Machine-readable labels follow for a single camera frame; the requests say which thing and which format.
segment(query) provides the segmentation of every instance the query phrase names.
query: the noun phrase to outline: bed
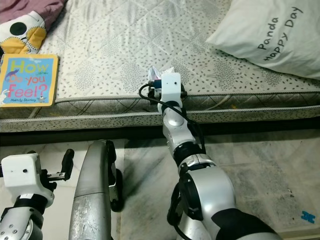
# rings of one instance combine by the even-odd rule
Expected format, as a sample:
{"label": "bed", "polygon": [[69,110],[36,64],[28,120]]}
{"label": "bed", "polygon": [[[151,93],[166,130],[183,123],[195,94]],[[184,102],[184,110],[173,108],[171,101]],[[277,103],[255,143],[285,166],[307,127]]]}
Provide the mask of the bed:
{"label": "bed", "polygon": [[174,67],[183,105],[200,123],[320,116],[320,81],[273,72],[206,39],[230,0],[69,0],[40,54],[60,57],[55,104],[0,108],[0,132],[158,126],[140,99],[148,69]]}

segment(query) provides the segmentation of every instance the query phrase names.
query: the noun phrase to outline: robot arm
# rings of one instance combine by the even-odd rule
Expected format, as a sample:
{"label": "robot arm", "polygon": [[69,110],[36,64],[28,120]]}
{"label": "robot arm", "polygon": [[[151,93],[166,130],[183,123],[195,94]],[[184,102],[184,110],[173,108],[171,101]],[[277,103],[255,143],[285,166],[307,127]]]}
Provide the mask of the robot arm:
{"label": "robot arm", "polygon": [[62,160],[61,172],[48,174],[41,169],[35,152],[11,155],[2,160],[0,172],[10,191],[13,207],[6,208],[0,220],[0,240],[42,240],[43,214],[54,201],[57,184],[68,180],[73,168],[74,151],[68,149]]}
{"label": "robot arm", "polygon": [[[180,74],[165,73],[161,81],[161,101],[182,111]],[[230,178],[204,154],[188,129],[187,120],[163,104],[158,104],[158,110],[163,114],[163,134],[178,167],[179,198],[187,217],[201,221],[212,240],[280,240],[259,218],[236,208]],[[175,211],[171,205],[168,220]]]}

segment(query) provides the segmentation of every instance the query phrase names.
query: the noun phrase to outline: pillow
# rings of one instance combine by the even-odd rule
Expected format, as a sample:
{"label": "pillow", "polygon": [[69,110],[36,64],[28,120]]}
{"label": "pillow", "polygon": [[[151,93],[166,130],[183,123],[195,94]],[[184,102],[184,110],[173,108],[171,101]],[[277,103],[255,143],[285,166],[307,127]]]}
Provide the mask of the pillow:
{"label": "pillow", "polygon": [[206,42],[261,67],[320,80],[320,0],[233,0]]}

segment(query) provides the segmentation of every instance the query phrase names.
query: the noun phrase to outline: marble floor tile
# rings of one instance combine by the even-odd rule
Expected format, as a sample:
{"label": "marble floor tile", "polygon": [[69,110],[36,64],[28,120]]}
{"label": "marble floor tile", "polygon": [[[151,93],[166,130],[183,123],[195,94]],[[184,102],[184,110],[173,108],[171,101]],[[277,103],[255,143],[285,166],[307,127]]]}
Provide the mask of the marble floor tile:
{"label": "marble floor tile", "polygon": [[[72,211],[73,198],[80,174],[80,170],[85,159],[85,155],[92,141],[63,142],[53,144],[38,144],[24,146],[0,147],[0,160],[14,154],[25,154],[34,150],[40,156],[41,168],[47,169],[49,173],[56,173],[61,170],[61,162],[67,149],[74,150],[73,169],[71,178],[68,181],[58,181],[54,191],[53,205],[45,210],[42,227],[43,239],[45,240],[67,240],[69,236],[69,225]],[[124,143],[125,140],[114,140],[116,148],[116,167],[122,172],[124,170]],[[10,193],[4,186],[3,178],[0,178],[0,213],[4,208],[11,207]],[[118,221],[121,214],[111,212],[111,235],[114,240],[119,239],[117,233]]]}
{"label": "marble floor tile", "polygon": [[[240,210],[286,233],[320,227],[320,130],[206,137],[207,154],[229,175]],[[122,240],[176,239],[166,217],[178,181],[165,139],[128,141],[124,150]]]}
{"label": "marble floor tile", "polygon": [[167,223],[178,170],[165,139],[130,140],[124,149],[121,240],[173,240]]}

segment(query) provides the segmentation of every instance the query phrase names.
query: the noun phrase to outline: book cover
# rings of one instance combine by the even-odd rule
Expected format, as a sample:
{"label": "book cover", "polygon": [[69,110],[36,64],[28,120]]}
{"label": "book cover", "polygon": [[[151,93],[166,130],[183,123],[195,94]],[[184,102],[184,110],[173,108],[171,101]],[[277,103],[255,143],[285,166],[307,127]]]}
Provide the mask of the book cover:
{"label": "book cover", "polygon": [[0,108],[51,106],[58,61],[55,54],[4,54],[0,65]]}

